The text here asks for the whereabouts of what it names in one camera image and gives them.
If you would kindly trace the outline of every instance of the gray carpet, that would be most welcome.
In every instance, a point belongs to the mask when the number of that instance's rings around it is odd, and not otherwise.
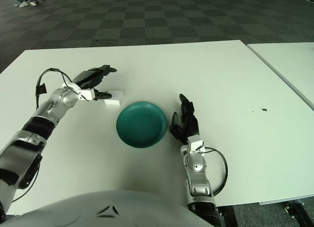
[[[0,72],[27,49],[240,39],[314,42],[314,3],[305,0],[0,0]],[[314,198],[305,199],[314,219]],[[239,226],[298,226],[280,204],[235,206]]]

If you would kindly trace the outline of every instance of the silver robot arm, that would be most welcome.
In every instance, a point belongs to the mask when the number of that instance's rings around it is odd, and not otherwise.
[[[213,226],[220,226],[218,209],[215,204],[214,194],[210,188],[206,176],[206,161],[203,155],[206,153],[203,140],[199,135],[198,122],[194,116],[193,103],[180,94],[182,123],[179,126],[178,114],[174,112],[170,133],[179,139],[183,146],[181,155],[185,168],[185,189],[187,206],[197,216],[201,217]]]
[[[104,65],[82,72],[73,82],[64,81],[62,88],[55,90],[49,100],[38,107],[0,152],[0,223],[5,219],[16,190],[27,188],[38,171],[41,152],[59,121],[78,100],[110,98],[110,94],[98,92],[94,87],[104,76],[115,71]]]

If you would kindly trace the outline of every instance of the table surface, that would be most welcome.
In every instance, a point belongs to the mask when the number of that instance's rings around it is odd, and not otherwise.
[[[99,90],[124,90],[120,107],[79,101],[61,120],[43,151],[38,179],[9,213],[24,213],[100,190],[140,190],[184,204],[181,144],[169,132],[156,145],[124,144],[115,129],[120,111],[136,101],[160,106],[168,121],[180,111],[179,93],[193,101],[205,145],[219,149],[229,178],[218,206],[314,194],[314,113],[240,41],[173,45],[30,50],[1,75],[0,147],[35,110],[38,76],[50,67],[75,77],[110,64]],[[62,84],[43,77],[46,95]],[[217,154],[206,155],[213,189],[223,179]]]
[[[314,110],[314,43],[249,44]]]

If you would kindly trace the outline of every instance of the green plate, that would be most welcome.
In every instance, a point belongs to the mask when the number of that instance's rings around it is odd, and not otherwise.
[[[119,114],[116,124],[120,139],[126,144],[145,148],[160,141],[167,130],[165,113],[149,102],[128,105]]]

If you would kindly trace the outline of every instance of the white shoe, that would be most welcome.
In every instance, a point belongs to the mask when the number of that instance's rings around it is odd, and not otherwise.
[[[19,5],[19,7],[26,7],[26,6],[28,6],[28,3],[27,2],[22,2],[20,5]]]
[[[36,2],[36,1],[29,2],[29,3],[30,3],[30,5],[32,5],[32,6],[36,6],[36,5],[37,5],[37,2]]]

